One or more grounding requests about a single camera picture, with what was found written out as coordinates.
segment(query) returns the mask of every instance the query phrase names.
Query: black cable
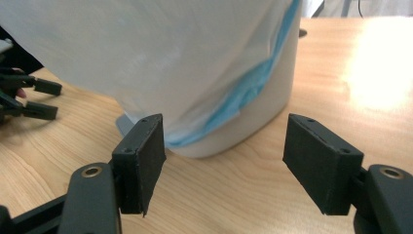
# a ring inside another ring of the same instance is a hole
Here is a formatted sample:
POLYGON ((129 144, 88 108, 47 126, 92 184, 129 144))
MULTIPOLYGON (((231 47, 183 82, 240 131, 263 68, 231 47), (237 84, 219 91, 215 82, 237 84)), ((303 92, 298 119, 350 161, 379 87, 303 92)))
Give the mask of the black cable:
POLYGON ((361 13, 361 8, 360 8, 360 2, 361 2, 361 0, 358 0, 358 13, 363 18, 362 13, 361 13))

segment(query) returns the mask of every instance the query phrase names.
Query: white plastic bag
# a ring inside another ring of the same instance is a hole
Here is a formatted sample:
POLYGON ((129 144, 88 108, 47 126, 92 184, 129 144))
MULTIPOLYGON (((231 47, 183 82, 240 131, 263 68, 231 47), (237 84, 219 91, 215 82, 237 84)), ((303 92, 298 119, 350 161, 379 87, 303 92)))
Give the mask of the white plastic bag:
POLYGON ((166 145, 180 147, 259 95, 299 0, 0 4, 0 24, 57 77, 114 97, 134 122, 163 113, 166 145))

